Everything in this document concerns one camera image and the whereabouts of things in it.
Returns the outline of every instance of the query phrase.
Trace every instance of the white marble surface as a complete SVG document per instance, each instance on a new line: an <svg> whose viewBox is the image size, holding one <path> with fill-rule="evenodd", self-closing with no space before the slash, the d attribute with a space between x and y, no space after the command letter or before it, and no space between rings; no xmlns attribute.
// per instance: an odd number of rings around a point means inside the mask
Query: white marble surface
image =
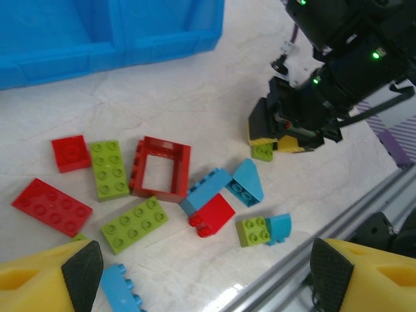
<svg viewBox="0 0 416 312"><path fill-rule="evenodd" d="M247 117L268 92L268 65L290 37L292 24L276 0L227 0L224 35L211 53L162 64L124 68L70 81L0 92L0 261L69 241L14 209L10 202L39 177L90 205L83 233L101 243L105 266L124 263L154 311L218 311L297 244L395 170L366 123L343 131L345 140L314 153L275 155L257 162L265 200L247 209L223 194L236 218L290 212L293 234L285 244L242 249L230 222L200 239L178 205L162 203L170 221L120 255L113 256L99 227L141 199L98 203L91 169L59 174L50 140L83 134L87 141L118 139L130 172L144 135L192 146L191 182L215 166L232 169L250 155ZM290 63L305 77L316 63L304 38ZM166 187L169 164L157 159L147 183ZM99 290L94 311L110 311Z"/></svg>

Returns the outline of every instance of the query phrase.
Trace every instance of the blue plastic bin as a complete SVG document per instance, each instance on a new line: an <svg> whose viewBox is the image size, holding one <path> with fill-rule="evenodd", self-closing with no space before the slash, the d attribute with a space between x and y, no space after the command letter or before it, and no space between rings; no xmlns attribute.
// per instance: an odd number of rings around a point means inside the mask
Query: blue plastic bin
<svg viewBox="0 0 416 312"><path fill-rule="evenodd" d="M0 1L0 89L213 50L224 0Z"/></svg>

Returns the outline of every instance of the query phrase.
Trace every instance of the metal rail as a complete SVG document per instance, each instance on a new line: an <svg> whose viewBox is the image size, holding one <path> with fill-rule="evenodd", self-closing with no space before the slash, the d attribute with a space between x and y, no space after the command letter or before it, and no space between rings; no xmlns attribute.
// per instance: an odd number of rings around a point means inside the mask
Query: metal rail
<svg viewBox="0 0 416 312"><path fill-rule="evenodd" d="M415 202L414 181L416 166L398 170L274 265L222 312L283 311L306 287L304 280L310 273L309 258L317 237L348 239L361 223L378 211L383 211L397 227Z"/></svg>

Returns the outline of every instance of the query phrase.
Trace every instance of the red 2x4 brick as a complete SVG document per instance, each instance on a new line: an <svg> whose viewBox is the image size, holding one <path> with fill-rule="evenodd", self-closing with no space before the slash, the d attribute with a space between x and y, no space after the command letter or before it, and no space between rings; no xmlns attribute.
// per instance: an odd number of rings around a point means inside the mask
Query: red 2x4 brick
<svg viewBox="0 0 416 312"><path fill-rule="evenodd" d="M79 232L92 213L88 206L39 179L34 179L12 206L70 237Z"/></svg>
<svg viewBox="0 0 416 312"><path fill-rule="evenodd" d="M90 154L82 135L52 140L60 173L91 167Z"/></svg>

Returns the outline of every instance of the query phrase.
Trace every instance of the green lego brick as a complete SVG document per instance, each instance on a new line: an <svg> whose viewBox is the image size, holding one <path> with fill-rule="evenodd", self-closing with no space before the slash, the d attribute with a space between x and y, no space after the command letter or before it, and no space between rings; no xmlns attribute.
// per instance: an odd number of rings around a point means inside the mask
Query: green lego brick
<svg viewBox="0 0 416 312"><path fill-rule="evenodd" d="M114 254L118 254L168 220L154 196L105 224L101 231Z"/></svg>
<svg viewBox="0 0 416 312"><path fill-rule="evenodd" d="M91 143L90 151L98 201L128 196L130 190L118 141Z"/></svg>
<svg viewBox="0 0 416 312"><path fill-rule="evenodd" d="M76 234L76 236L72 237L71 241L72 242L77 242L77 241L81 241L83 239L87 239L87 237L82 233L78 233L78 234Z"/></svg>
<svg viewBox="0 0 416 312"><path fill-rule="evenodd" d="M235 224L241 247L249 247L270 242L266 220L262 216L239 221Z"/></svg>
<svg viewBox="0 0 416 312"><path fill-rule="evenodd" d="M273 143L252 146L252 158L270 162L273 160Z"/></svg>

